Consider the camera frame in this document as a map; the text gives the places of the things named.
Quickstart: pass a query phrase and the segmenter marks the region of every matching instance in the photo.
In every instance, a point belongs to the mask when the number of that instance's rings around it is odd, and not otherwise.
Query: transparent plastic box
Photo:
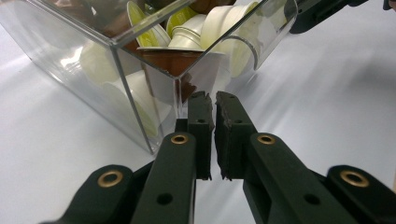
[[[149,37],[197,3],[153,2],[133,2],[144,18],[132,24],[137,12],[127,0],[0,0],[0,23],[34,63],[155,154],[176,119],[186,118],[193,92],[213,99],[243,88],[289,31],[297,6],[258,2],[208,47],[169,49]],[[137,49],[144,41],[149,47]]]

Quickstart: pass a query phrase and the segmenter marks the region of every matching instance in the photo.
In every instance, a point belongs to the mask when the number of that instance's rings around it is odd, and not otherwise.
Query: white table surface
[[[94,170],[152,160],[37,68],[0,27],[0,223],[62,215]],[[238,93],[259,132],[281,137],[323,175],[359,167],[393,188],[396,12],[371,0],[288,35]],[[254,223],[242,181],[198,181],[195,223]]]

